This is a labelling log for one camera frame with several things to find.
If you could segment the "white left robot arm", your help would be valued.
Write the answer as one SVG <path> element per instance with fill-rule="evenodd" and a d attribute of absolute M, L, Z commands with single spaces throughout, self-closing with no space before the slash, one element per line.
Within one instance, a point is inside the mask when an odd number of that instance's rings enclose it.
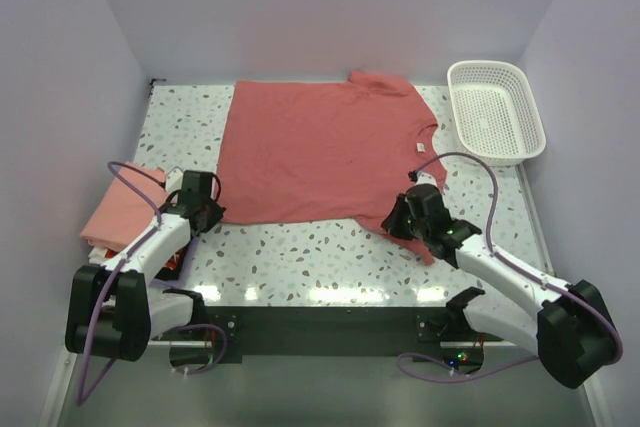
<path fill-rule="evenodd" d="M 185 171 L 180 188 L 123 252 L 76 271 L 64 336 L 69 352 L 136 361 L 150 339 L 168 331 L 185 339 L 205 332 L 201 294 L 152 282 L 173 254 L 222 220 L 220 189 L 216 174 Z"/>

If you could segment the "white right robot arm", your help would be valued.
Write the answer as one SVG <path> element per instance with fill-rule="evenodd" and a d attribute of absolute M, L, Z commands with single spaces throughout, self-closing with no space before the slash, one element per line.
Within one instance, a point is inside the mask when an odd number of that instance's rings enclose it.
<path fill-rule="evenodd" d="M 433 257 L 475 276 L 520 309 L 515 319 L 502 320 L 481 306 L 482 287 L 468 288 L 447 304 L 445 326 L 452 337 L 466 340 L 478 332 L 506 340 L 532 353 L 568 388 L 620 360 L 621 338 L 593 284 L 567 283 L 517 264 L 479 227 L 453 218 L 435 186 L 419 184 L 398 195 L 382 227 L 397 240 L 422 243 Z"/>

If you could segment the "folded pink t-shirt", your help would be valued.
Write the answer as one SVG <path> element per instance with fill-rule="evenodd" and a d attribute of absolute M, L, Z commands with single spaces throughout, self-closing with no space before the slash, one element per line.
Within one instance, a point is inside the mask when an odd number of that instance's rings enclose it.
<path fill-rule="evenodd" d="M 127 165 L 136 172 L 118 167 L 118 173 L 160 207 L 167 197 L 164 187 L 166 174 L 161 169 L 148 169 L 132 162 L 127 162 Z M 114 178 L 80 237 L 91 246 L 119 252 L 132 243 L 154 218 L 153 208 L 119 178 Z"/>

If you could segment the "folded lavender t-shirt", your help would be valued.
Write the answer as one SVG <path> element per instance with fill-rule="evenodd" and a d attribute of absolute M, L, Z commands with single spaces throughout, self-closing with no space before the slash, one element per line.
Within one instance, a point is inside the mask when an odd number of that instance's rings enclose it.
<path fill-rule="evenodd" d="M 153 286 L 180 287 L 191 271 L 194 254 L 185 246 L 174 253 L 151 281 Z"/>

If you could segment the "white perforated plastic basket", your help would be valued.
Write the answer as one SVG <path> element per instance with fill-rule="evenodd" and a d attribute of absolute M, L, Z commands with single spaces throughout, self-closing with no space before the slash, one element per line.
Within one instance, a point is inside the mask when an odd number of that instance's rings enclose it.
<path fill-rule="evenodd" d="M 502 61 L 468 60 L 447 71 L 460 150 L 493 167 L 539 156 L 546 135 L 524 72 Z"/>

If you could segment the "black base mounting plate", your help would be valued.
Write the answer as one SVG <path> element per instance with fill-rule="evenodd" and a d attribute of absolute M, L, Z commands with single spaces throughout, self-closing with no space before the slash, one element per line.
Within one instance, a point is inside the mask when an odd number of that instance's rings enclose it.
<path fill-rule="evenodd" d="M 223 329 L 169 332 L 156 338 L 170 346 L 175 367 L 199 368 L 223 353 L 224 363 L 248 356 L 392 357 L 415 352 L 449 368 L 475 374 L 484 363 L 484 342 L 444 307 L 208 307 L 206 321 Z"/>

